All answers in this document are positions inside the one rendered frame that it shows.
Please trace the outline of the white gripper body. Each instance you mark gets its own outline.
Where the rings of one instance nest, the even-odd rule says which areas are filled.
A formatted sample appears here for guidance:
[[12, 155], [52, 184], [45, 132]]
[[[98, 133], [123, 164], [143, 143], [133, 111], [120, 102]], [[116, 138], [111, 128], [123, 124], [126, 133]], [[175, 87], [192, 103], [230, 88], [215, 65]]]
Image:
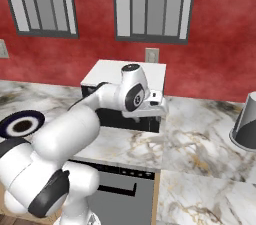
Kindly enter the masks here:
[[143, 102], [142, 105], [133, 112], [123, 111], [122, 115], [125, 118], [140, 118], [140, 117], [158, 117], [168, 113], [168, 104], [165, 98], [160, 103], [154, 101]]

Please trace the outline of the white toaster oven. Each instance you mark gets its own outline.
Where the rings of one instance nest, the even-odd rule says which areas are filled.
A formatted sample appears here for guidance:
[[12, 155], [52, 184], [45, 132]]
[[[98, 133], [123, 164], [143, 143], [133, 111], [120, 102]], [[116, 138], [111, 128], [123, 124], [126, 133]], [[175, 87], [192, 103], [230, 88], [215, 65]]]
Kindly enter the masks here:
[[[122, 80], [122, 68], [129, 64], [130, 62], [128, 61], [98, 60], [80, 83], [82, 96], [88, 96], [102, 82], [120, 84]], [[138, 74], [144, 76], [143, 81], [147, 85], [146, 99], [144, 102], [154, 101], [160, 103], [164, 98], [166, 65], [144, 62], [140, 62], [138, 65], [140, 66]], [[100, 118], [102, 126], [153, 133], [159, 132], [162, 117], [140, 117], [140, 122], [136, 123], [133, 118], [125, 118], [121, 111], [101, 108], [96, 113]]]

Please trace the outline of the brown bagel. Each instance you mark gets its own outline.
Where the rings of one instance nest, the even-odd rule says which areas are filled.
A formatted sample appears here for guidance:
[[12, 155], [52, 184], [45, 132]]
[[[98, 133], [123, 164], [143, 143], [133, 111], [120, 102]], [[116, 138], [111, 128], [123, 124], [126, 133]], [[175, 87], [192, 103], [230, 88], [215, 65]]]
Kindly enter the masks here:
[[24, 132], [29, 130], [32, 127], [32, 122], [29, 120], [23, 120], [20, 122], [17, 122], [14, 126], [13, 126], [13, 130], [15, 132]]

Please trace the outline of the dark blue plate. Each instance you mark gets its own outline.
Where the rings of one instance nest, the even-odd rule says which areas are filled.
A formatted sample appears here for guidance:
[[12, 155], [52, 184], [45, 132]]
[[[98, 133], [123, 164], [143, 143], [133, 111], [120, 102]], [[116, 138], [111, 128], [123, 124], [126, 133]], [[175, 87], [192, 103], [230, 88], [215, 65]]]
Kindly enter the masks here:
[[[20, 121], [29, 120], [32, 122], [32, 127], [24, 132], [15, 132], [13, 126]], [[36, 110], [23, 110], [15, 112], [2, 121], [0, 121], [0, 137], [2, 138], [17, 138], [25, 137], [40, 129], [45, 122], [45, 116]]]

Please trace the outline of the grey dishwasher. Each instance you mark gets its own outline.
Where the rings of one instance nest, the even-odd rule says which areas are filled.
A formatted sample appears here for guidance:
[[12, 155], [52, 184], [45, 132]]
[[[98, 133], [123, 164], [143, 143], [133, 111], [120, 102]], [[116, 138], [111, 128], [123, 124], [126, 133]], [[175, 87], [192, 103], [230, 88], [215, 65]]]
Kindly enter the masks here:
[[98, 190], [88, 197], [101, 225], [151, 225], [154, 172], [74, 161], [99, 171]]

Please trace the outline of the grey cone-shaped appliance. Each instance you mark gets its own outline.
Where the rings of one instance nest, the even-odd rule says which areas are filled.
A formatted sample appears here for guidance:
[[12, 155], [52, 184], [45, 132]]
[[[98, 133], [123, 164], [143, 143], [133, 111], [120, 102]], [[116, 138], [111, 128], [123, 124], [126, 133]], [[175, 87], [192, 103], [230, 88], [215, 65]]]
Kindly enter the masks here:
[[229, 137], [241, 149], [256, 153], [256, 91], [248, 94]]

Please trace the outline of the grey barred window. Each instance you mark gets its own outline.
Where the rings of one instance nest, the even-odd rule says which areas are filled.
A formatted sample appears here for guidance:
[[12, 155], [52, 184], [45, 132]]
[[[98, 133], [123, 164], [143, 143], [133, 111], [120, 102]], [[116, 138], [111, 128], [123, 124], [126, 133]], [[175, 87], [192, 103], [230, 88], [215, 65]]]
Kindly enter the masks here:
[[118, 41], [186, 44], [193, 0], [113, 0]]
[[74, 0], [8, 0], [8, 4], [18, 35], [79, 37]]

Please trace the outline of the white wall socket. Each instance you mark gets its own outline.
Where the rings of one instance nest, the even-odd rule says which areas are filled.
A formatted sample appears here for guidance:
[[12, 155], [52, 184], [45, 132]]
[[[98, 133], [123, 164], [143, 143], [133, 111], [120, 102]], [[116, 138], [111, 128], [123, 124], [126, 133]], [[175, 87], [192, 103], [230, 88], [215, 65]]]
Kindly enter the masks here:
[[159, 62], [159, 49], [158, 48], [146, 48], [145, 49], [145, 61], [147, 63]]
[[9, 58], [6, 44], [3, 39], [0, 39], [0, 58]]

